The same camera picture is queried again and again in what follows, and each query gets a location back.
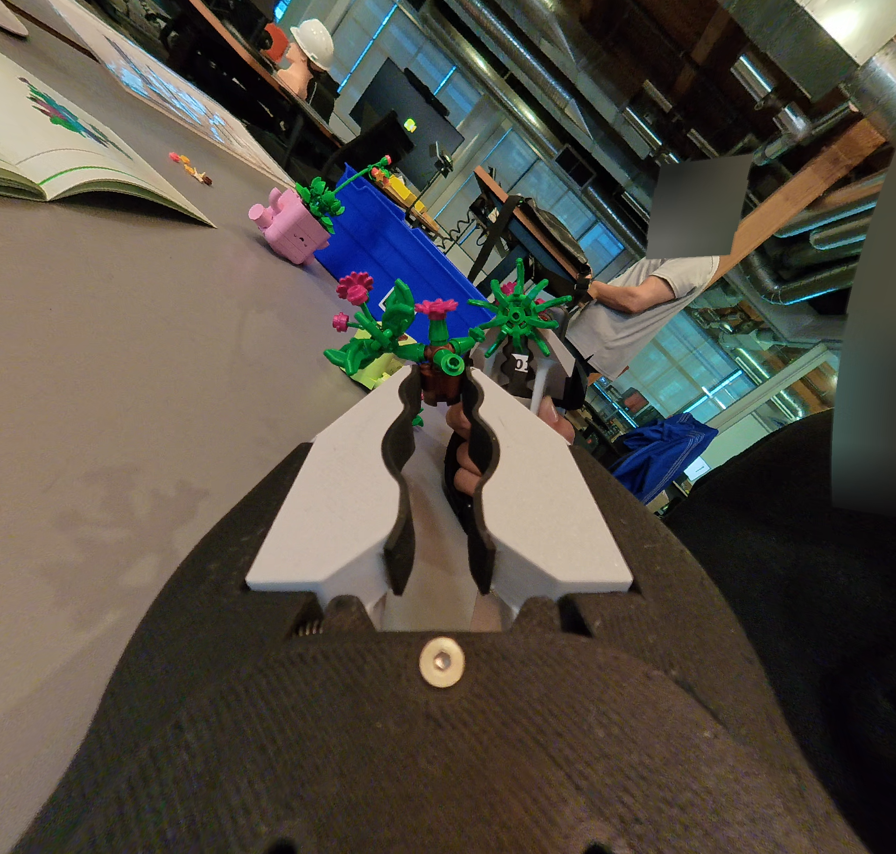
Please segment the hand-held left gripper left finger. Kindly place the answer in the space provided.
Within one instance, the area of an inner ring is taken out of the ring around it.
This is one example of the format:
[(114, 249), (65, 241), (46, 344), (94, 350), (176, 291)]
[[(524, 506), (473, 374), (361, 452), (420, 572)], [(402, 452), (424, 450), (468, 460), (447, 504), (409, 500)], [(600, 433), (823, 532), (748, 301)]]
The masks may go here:
[(415, 531), (401, 472), (420, 404), (413, 364), (315, 438), (245, 578), (253, 591), (311, 591), (323, 606), (350, 594), (369, 611), (404, 592)]

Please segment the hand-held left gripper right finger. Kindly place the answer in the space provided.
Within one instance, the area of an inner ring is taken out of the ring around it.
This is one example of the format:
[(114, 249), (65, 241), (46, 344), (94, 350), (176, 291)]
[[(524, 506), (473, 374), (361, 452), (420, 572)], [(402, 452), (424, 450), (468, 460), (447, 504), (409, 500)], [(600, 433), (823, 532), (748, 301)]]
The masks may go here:
[(472, 498), (469, 566), (507, 606), (628, 591), (633, 576), (566, 442), (477, 368), (462, 390)]

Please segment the green spiky toy brick plant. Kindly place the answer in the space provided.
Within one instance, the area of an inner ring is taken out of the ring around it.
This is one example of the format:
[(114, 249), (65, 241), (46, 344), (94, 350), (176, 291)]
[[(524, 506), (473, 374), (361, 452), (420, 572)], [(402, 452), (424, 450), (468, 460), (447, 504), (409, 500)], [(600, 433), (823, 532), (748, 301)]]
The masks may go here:
[(549, 300), (537, 301), (539, 295), (546, 287), (544, 280), (534, 285), (529, 292), (524, 288), (524, 265), (522, 257), (516, 261), (516, 282), (510, 289), (499, 286), (497, 281), (492, 281), (490, 286), (495, 296), (494, 301), (469, 299), (468, 304), (492, 311), (495, 317), (479, 328), (487, 330), (498, 329), (496, 341), (485, 351), (485, 357), (489, 358), (505, 343), (510, 343), (514, 354), (524, 354), (528, 351), (529, 340), (535, 337), (535, 331), (539, 329), (555, 329), (557, 321), (546, 319), (542, 313), (559, 305), (564, 305), (573, 300), (566, 295)]

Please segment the toy brick pink flower plant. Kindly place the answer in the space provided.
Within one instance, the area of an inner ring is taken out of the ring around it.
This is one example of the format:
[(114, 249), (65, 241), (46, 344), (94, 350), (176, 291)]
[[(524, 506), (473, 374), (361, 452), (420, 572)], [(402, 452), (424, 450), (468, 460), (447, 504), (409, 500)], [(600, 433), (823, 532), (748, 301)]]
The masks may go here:
[[(468, 365), (465, 356), (484, 340), (487, 329), (474, 326), (465, 336), (450, 337), (446, 319), (457, 310), (457, 302), (442, 299), (415, 302), (411, 290), (401, 280), (396, 281), (386, 299), (383, 317), (376, 320), (366, 305), (373, 285), (373, 278), (365, 272), (352, 272), (339, 280), (336, 288), (339, 298), (359, 311), (353, 321), (343, 312), (336, 314), (332, 326), (341, 333), (349, 328), (360, 329), (367, 337), (354, 337), (339, 350), (326, 349), (326, 359), (352, 377), (389, 354), (419, 366), (421, 399), (425, 404), (458, 403)], [(428, 340), (408, 343), (408, 329), (418, 315), (428, 318)]]

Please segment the person's right hand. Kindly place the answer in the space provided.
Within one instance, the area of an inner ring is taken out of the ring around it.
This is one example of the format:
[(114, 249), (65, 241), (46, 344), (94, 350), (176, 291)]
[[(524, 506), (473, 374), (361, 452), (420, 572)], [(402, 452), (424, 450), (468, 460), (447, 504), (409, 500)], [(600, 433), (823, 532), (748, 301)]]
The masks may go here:
[[(557, 411), (557, 407), (550, 396), (542, 398), (538, 416), (550, 428), (555, 430), (568, 445), (574, 442), (574, 426), (568, 421), (565, 414)], [(462, 403), (456, 403), (449, 407), (446, 412), (446, 422), (463, 441), (456, 452), (459, 468), (454, 474), (454, 488), (465, 495), (472, 496), (479, 478), (482, 476), (482, 472), (469, 456), (468, 441), (471, 424), (463, 412)]]

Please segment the lime green toy brick piece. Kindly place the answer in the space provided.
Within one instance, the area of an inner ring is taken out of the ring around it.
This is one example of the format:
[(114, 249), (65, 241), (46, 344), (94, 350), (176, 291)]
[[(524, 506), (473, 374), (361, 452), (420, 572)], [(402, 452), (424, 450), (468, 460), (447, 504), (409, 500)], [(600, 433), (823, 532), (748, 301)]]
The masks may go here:
[(359, 342), (357, 353), (361, 357), (372, 355), (374, 358), (364, 366), (359, 366), (357, 372), (350, 377), (368, 390), (378, 388), (388, 378), (401, 370), (405, 362), (390, 351), (383, 350), (381, 345), (366, 331), (359, 329), (354, 334), (353, 342)]

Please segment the blue cloth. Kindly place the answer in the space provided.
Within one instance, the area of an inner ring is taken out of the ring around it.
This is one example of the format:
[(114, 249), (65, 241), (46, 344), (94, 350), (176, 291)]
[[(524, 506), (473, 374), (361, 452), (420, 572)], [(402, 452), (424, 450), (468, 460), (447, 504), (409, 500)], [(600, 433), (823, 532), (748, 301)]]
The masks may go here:
[(631, 430), (619, 442), (627, 453), (611, 474), (644, 505), (682, 475), (719, 434), (687, 412)]

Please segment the black monitor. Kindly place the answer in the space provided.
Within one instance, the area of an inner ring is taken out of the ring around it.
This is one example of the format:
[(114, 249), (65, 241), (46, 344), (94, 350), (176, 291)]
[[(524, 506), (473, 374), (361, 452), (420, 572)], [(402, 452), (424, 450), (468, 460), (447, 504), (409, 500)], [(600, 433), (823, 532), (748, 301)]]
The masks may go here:
[(417, 189), (435, 175), (436, 151), (452, 155), (464, 142), (448, 110), (411, 71), (385, 60), (350, 111), (364, 143), (388, 154)]

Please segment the wooden beam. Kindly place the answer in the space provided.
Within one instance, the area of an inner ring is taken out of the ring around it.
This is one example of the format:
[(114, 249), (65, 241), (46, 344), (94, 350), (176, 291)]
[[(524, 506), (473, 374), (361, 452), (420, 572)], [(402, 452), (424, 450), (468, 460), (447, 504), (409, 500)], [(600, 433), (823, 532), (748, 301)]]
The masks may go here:
[(719, 258), (713, 285), (884, 143), (868, 120), (857, 121), (765, 199), (738, 225), (731, 252)]

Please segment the pink mannequin head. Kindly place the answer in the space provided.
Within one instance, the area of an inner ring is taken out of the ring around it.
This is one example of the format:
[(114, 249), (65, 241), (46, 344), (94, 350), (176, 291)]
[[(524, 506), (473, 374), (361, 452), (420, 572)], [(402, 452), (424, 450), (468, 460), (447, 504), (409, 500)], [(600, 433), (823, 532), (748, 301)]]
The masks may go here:
[(308, 55), (294, 42), (284, 55), (285, 66), (279, 69), (275, 77), (297, 99), (308, 100), (308, 87), (312, 83), (318, 67), (310, 62)]

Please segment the white hard hat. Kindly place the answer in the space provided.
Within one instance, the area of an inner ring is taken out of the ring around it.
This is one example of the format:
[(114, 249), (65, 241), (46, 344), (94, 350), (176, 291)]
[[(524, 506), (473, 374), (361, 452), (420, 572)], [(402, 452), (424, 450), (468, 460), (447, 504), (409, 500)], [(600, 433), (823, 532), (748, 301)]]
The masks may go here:
[(334, 58), (334, 44), (328, 28), (321, 20), (305, 20), (289, 31), (310, 65), (325, 72), (330, 69)]

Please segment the wooden table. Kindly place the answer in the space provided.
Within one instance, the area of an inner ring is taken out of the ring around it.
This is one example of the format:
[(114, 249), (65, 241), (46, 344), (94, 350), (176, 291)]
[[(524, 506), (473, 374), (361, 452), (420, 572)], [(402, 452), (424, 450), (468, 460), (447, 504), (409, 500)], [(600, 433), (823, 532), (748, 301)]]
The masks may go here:
[(289, 170), (320, 170), (341, 146), (330, 122), (337, 83), (315, 72), (308, 100), (276, 79), (263, 58), (267, 19), (250, 0), (168, 0), (176, 5), (160, 32), (170, 66), (234, 113)]

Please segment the open instruction booklet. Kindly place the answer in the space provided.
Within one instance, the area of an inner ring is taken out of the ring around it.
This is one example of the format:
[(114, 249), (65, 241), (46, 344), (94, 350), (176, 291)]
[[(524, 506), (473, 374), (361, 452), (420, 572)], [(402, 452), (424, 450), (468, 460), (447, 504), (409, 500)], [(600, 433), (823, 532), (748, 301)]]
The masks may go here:
[(49, 202), (100, 191), (148, 199), (213, 225), (115, 132), (2, 56), (1, 194)]

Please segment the silver round ventilation duct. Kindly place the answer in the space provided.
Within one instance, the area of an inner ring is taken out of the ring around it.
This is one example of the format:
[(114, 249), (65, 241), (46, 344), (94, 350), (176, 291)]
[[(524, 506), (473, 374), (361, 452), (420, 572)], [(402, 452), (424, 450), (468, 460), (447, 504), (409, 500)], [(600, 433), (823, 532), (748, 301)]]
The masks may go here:
[(647, 128), (601, 72), (602, 52), (561, 0), (444, 0), (508, 65), (615, 185), (587, 184), (616, 234), (646, 248), (656, 166)]

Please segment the silver rectangular ventilation duct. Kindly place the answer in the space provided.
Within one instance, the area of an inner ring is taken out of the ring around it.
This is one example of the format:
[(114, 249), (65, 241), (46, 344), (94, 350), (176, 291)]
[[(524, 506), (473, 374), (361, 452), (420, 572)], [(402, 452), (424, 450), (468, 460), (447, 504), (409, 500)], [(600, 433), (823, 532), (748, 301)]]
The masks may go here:
[(894, 38), (895, 0), (717, 0), (813, 101)]

